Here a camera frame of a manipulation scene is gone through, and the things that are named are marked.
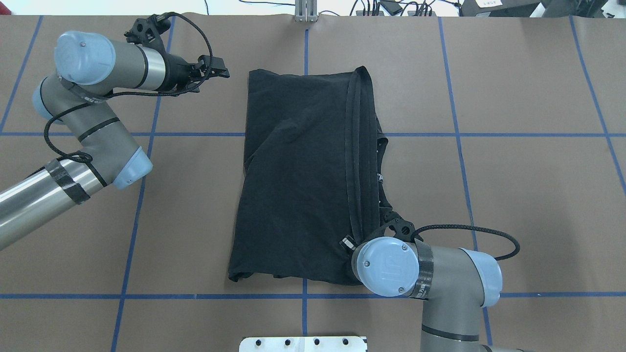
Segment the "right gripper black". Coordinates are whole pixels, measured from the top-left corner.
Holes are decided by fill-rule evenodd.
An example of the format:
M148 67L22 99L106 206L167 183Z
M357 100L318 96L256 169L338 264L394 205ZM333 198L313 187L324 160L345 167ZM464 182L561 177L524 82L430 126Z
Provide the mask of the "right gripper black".
M387 230L390 230L393 233L394 238L400 239L403 242L424 241L420 234L418 234L415 225L402 218L402 216L394 210L386 212L382 215L381 225L377 228L377 238L384 237ZM345 236L342 238L340 240L340 245L342 245L342 247L346 250L353 252L357 248L357 243L351 236Z

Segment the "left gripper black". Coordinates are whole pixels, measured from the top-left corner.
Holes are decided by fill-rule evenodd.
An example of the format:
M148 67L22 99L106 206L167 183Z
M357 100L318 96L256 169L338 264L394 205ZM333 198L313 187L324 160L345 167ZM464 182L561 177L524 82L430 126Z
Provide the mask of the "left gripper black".
M144 73L134 89L170 94L175 96L192 88L199 79L230 78L228 68L222 58L215 56L198 57L198 68L182 57L168 53L161 37L172 27L169 17L147 17L135 20L132 28L125 33L128 43L138 47L143 56Z

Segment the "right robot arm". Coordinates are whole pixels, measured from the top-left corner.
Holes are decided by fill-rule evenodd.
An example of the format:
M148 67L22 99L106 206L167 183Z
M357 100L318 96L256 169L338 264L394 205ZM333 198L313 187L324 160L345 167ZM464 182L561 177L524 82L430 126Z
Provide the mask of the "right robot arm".
M432 246L421 237L429 230L473 230L505 238L514 245L494 258L464 248ZM483 308L496 305L503 289L499 261L519 253L519 242L500 230L438 223L415 228L393 213L391 220L361 241L341 240L351 252L354 276L376 295L423 302L422 352L492 352L479 342Z

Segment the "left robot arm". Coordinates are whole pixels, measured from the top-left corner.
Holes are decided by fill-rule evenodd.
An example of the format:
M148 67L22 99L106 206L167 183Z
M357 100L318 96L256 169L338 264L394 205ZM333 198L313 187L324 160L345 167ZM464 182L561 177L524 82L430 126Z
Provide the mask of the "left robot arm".
M135 20L125 42L98 33L68 31L54 48L55 72L33 93L33 106L45 118L44 141L56 154L40 169L1 194L1 247L39 229L96 192L125 189L154 165L108 101L121 96L167 97L197 93L208 79L229 78L222 58L208 53L190 63L168 53L162 35L178 13Z

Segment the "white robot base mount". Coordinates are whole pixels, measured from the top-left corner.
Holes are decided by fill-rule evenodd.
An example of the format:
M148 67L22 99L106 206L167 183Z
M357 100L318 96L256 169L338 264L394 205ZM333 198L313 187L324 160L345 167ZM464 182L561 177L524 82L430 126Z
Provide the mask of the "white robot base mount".
M279 336L242 339L240 352L367 352L361 336Z

